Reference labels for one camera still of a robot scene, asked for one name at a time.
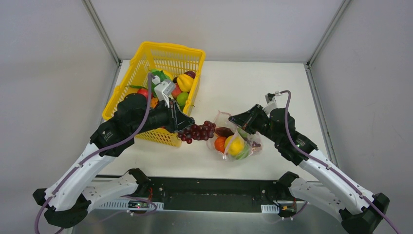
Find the brown orange sweet potato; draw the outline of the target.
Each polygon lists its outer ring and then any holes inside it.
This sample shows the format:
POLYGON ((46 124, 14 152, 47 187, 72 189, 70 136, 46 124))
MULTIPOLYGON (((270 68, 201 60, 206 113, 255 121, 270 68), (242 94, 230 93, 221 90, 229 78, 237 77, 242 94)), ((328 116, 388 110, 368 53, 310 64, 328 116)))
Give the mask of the brown orange sweet potato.
POLYGON ((219 137, 230 137, 234 135, 234 132, 227 127, 218 127, 215 129, 215 134, 219 137))

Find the small orange pumpkin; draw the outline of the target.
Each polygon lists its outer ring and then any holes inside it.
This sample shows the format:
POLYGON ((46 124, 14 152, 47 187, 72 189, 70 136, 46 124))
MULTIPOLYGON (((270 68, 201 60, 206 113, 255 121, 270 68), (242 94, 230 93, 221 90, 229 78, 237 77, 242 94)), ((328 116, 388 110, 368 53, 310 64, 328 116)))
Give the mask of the small orange pumpkin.
POLYGON ((218 152, 224 153, 225 152, 225 141, 226 141, 226 137, 224 136, 217 137, 214 142, 215 150, 217 150, 218 152))

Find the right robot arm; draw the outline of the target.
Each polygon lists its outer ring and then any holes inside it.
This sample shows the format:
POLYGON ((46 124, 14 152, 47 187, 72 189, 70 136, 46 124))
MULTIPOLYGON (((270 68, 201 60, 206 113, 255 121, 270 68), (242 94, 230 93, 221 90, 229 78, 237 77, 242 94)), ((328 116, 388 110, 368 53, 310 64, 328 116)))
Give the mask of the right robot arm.
POLYGON ((338 220, 349 234, 372 234, 383 220, 389 198, 383 193, 373 194, 345 175, 315 143, 296 130, 295 119, 284 108, 267 114, 256 104, 228 120, 248 134, 260 133, 274 142, 282 157, 322 183, 314 187, 297 174, 286 172, 276 182, 281 199, 293 196, 310 202, 338 220))

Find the clear zip top bag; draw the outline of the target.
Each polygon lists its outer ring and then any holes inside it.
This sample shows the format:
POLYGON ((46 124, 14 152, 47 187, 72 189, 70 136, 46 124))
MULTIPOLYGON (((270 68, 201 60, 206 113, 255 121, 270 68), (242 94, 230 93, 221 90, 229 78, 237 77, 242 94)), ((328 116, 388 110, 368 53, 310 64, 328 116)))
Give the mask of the clear zip top bag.
POLYGON ((206 141, 207 147, 217 157, 225 161, 242 160, 257 155, 263 150, 261 136, 248 134, 229 121, 231 114, 219 111, 213 123, 214 135, 206 141))

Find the dark purple grape bunch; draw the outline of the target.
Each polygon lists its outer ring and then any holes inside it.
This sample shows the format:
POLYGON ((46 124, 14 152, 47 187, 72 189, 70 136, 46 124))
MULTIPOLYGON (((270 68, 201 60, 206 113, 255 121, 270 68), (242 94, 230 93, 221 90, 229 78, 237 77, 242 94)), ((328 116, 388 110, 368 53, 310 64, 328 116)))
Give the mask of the dark purple grape bunch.
POLYGON ((177 137, 187 144, 193 141, 207 141, 214 137, 216 124, 205 121, 202 125, 193 124, 177 133, 177 137))

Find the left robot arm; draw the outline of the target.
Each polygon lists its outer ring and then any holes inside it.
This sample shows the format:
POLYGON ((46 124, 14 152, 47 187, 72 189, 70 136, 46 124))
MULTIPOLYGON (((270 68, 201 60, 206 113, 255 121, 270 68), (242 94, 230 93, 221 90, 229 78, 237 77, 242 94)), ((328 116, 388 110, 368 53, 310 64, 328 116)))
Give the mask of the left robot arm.
POLYGON ((160 101, 155 108, 138 93, 127 95, 117 105, 112 118, 100 124, 83 153, 52 186, 37 189, 33 198, 41 207, 38 215, 60 229, 81 222, 88 213, 122 196, 143 197, 149 190, 149 178, 138 168, 129 169, 119 179, 90 188, 89 184, 108 164, 134 144, 137 134, 164 127, 170 133, 195 123, 184 114, 175 100, 160 101))

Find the yellow lemon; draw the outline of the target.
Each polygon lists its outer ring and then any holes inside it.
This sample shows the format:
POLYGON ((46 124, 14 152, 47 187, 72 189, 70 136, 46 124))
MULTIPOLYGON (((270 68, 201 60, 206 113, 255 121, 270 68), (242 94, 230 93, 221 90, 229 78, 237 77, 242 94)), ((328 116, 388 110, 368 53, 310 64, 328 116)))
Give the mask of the yellow lemon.
POLYGON ((231 156, 236 156, 245 147, 244 139, 240 136, 229 136, 225 141, 227 153, 231 156))

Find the green leafy bok choy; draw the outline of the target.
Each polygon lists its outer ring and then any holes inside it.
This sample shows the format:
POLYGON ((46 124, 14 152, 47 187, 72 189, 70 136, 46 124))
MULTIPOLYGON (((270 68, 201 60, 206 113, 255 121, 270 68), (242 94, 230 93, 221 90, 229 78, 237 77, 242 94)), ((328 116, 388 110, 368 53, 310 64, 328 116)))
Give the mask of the green leafy bok choy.
POLYGON ((158 76, 160 81, 164 81, 166 79, 173 80, 173 75, 165 70, 160 70, 160 69, 152 69, 150 72, 154 76, 158 76))

